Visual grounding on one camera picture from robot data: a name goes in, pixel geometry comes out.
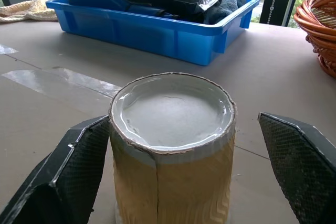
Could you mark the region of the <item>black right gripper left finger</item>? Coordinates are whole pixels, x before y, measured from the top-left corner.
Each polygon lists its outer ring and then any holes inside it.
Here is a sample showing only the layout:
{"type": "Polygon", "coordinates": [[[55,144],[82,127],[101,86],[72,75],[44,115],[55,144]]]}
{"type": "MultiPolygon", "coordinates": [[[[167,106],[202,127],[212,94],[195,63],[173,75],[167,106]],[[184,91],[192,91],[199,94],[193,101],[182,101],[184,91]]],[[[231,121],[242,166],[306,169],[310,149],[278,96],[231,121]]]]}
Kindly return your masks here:
{"type": "Polygon", "coordinates": [[[1,212],[1,223],[88,223],[102,179],[107,115],[71,127],[1,212]]]}

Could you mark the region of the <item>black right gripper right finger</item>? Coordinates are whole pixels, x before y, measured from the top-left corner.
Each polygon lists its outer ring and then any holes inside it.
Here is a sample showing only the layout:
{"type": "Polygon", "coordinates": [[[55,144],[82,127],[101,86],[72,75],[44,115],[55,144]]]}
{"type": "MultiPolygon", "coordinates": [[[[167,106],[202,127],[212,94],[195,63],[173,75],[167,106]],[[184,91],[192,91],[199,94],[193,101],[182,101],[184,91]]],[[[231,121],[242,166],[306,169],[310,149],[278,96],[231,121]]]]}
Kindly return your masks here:
{"type": "Polygon", "coordinates": [[[261,112],[276,180],[300,223],[335,223],[335,146],[313,125],[261,112]]]}

